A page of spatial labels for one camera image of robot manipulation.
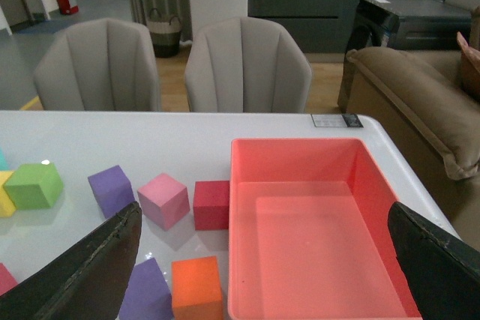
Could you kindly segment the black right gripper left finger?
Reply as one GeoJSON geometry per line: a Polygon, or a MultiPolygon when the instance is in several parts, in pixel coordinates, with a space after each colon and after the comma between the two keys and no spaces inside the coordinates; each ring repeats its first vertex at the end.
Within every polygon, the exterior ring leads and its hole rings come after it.
{"type": "Polygon", "coordinates": [[[132,202],[1,296],[2,319],[115,319],[134,268],[142,211],[132,202]]]}

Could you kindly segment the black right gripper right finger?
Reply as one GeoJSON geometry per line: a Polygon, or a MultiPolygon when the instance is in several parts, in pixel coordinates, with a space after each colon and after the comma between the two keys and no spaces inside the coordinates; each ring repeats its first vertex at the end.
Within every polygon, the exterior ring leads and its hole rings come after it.
{"type": "Polygon", "coordinates": [[[401,202],[388,212],[397,261],[423,319],[479,318],[479,251],[401,202]]]}

